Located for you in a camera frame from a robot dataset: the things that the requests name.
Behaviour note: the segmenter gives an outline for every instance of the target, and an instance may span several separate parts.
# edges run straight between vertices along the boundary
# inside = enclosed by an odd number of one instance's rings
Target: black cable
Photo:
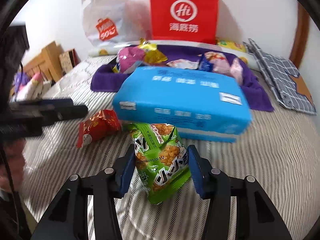
[[[17,208],[17,202],[18,202],[17,197],[16,197],[17,193],[14,191],[12,175],[11,175],[10,167],[9,167],[9,164],[8,164],[8,161],[7,161],[7,157],[6,157],[4,149],[3,149],[2,142],[0,142],[0,155],[1,155],[2,161],[3,161],[5,169],[7,171],[8,179],[9,179],[9,185],[10,185],[10,189],[11,189],[11,192],[12,192],[14,209],[15,209],[15,212],[16,212],[17,234],[19,234],[20,225],[19,225],[19,216],[18,216],[18,208]]]
[[[15,97],[14,97],[14,101],[17,101],[17,96],[18,96],[18,93],[19,93],[19,87],[20,87],[21,82],[22,82],[22,74],[23,74],[23,65],[22,65],[22,62],[20,62],[20,67],[21,67],[21,77],[20,77],[20,80],[19,80],[19,85],[18,85],[17,93],[15,94]]]

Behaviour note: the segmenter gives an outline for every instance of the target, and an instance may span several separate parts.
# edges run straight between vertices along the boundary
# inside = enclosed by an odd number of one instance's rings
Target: grid pattern
[[[297,93],[296,83],[289,76],[299,77],[300,73],[295,65],[283,57],[264,52],[252,39],[249,41],[258,66],[277,101],[287,109],[316,114],[314,105],[306,96]]]

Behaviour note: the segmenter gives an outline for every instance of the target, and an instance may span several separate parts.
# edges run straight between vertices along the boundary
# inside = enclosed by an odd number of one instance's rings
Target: yellow package
[[[149,64],[161,63],[168,58],[157,49],[157,45],[154,43],[149,43],[145,39],[140,39],[140,44],[138,45],[139,49],[143,49],[146,52],[143,61]]]
[[[217,38],[216,39],[217,41],[217,46],[219,47],[225,47],[225,48],[228,48],[228,49],[234,49],[234,50],[239,50],[239,51],[242,51],[242,52],[247,52],[245,47],[242,45],[242,44],[239,44],[239,43],[235,43],[233,41],[225,41],[223,39],[220,39],[220,38]]]

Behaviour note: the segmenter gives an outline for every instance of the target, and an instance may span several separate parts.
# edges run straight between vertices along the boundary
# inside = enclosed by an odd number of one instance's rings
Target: haidilao logo
[[[171,5],[170,13],[179,22],[189,22],[197,16],[198,9],[190,0],[177,0]]]

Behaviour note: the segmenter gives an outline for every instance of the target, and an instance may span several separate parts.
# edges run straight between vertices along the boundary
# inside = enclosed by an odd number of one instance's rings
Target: silver screw head
[[[77,180],[77,179],[78,179],[78,175],[77,175],[77,174],[72,174],[72,175],[69,177],[69,179],[70,179],[71,181]]]
[[[211,170],[211,173],[212,174],[215,174],[215,175],[218,175],[218,174],[220,174],[220,170],[218,169],[218,168],[213,168],[212,170]]]
[[[111,173],[113,173],[113,168],[106,168],[106,169],[104,170],[104,172],[105,172],[106,174],[111,174]]]
[[[252,177],[252,176],[248,176],[247,177],[247,181],[249,181],[249,182],[255,182],[255,178],[254,177]]]

